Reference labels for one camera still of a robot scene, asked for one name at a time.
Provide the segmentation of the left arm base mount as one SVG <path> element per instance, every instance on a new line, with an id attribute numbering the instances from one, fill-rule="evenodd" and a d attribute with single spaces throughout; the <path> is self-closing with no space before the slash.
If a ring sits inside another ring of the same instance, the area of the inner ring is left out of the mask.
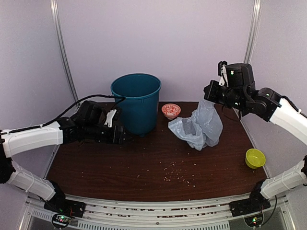
<path id="1" fill-rule="evenodd" d="M 56 182 L 50 181 L 55 188 L 55 194 L 50 200 L 43 201 L 44 209 L 51 210 L 55 214 L 51 218 L 51 223 L 57 230 L 62 230 L 75 218 L 82 218 L 86 204 L 84 202 L 68 200 L 64 192 Z"/>

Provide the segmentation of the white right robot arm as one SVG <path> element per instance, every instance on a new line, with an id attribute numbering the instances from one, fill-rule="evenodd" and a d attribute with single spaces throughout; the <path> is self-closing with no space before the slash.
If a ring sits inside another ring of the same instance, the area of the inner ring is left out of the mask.
<path id="1" fill-rule="evenodd" d="M 255 114 L 266 122 L 280 126 L 301 142 L 307 142 L 307 117 L 286 97 L 270 88 L 256 90 L 254 83 L 243 85 L 221 84 L 212 80 L 204 88 L 204 99 L 228 108 L 235 108 L 242 115 Z M 277 194 L 307 183 L 307 160 L 283 173 L 258 182 L 246 200 L 249 211 L 257 211 Z"/>

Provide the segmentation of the translucent grey plastic bag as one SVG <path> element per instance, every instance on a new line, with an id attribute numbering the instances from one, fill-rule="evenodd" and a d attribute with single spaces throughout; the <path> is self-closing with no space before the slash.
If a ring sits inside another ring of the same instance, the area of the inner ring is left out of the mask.
<path id="1" fill-rule="evenodd" d="M 168 123 L 168 128 L 191 148 L 201 151 L 207 146 L 214 147 L 219 143 L 223 124 L 214 103 L 201 100 L 190 117 L 178 117 Z"/>

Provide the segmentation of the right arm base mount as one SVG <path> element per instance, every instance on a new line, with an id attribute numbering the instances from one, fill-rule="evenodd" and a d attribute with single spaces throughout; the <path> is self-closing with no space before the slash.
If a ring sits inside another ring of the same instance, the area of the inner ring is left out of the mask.
<path id="1" fill-rule="evenodd" d="M 252 192 L 247 199 L 241 199 L 237 201 L 232 201 L 229 203 L 230 211 L 232 217 L 245 216 L 252 214 L 254 212 L 259 212 L 255 216 L 244 217 L 245 223 L 253 228 L 260 229 L 263 227 L 273 216 L 277 207 L 277 196 L 275 196 L 275 204 L 271 215 L 265 218 L 263 211 L 271 207 L 268 198 L 265 198 L 261 193 L 261 186 L 265 180 L 261 180 L 256 183 Z"/>

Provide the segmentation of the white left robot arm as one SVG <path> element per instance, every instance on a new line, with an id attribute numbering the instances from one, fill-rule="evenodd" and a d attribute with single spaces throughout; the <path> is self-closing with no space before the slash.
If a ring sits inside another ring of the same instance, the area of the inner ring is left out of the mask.
<path id="1" fill-rule="evenodd" d="M 126 129 L 116 122 L 91 124 L 77 122 L 68 117 L 49 125 L 4 130 L 0 134 L 0 182 L 12 184 L 50 202 L 59 213 L 69 209 L 69 202 L 61 188 L 49 180 L 36 176 L 12 160 L 14 155 L 46 146 L 59 146 L 84 140 L 97 143 L 122 144 Z"/>

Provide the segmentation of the teal plastic trash bin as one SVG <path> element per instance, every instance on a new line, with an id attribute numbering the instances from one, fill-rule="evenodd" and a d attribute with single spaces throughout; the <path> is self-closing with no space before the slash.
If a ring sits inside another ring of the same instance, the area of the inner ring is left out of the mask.
<path id="1" fill-rule="evenodd" d="M 112 94 L 125 97 L 118 106 L 120 121 L 128 132 L 144 136 L 155 128 L 161 87 L 157 77 L 145 73 L 124 75 L 112 82 Z"/>

